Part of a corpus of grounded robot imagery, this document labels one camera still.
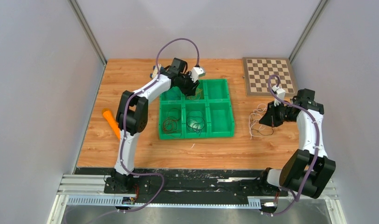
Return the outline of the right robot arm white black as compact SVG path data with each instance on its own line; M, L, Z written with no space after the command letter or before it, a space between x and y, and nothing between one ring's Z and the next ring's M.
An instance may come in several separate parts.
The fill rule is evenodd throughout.
M265 169L258 189L269 195L277 187L284 187L317 199L336 170L336 163L328 159L322 139L324 106L315 102L313 90L299 90L291 103L283 100L285 90L282 88L273 86L272 92L276 98L268 103L259 123L279 127L284 122L296 122L299 146L282 169Z

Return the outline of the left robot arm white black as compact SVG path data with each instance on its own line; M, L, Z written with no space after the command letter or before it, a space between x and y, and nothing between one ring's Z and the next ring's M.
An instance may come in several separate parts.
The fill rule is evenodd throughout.
M134 156L139 136L148 123L149 104L173 87L179 88L185 96L195 95L199 78L206 74L198 64L189 70L187 62L178 58L166 67L156 64L154 69L154 78L138 90L124 91L118 106L116 122L120 142L111 180L122 193L129 193L134 188Z

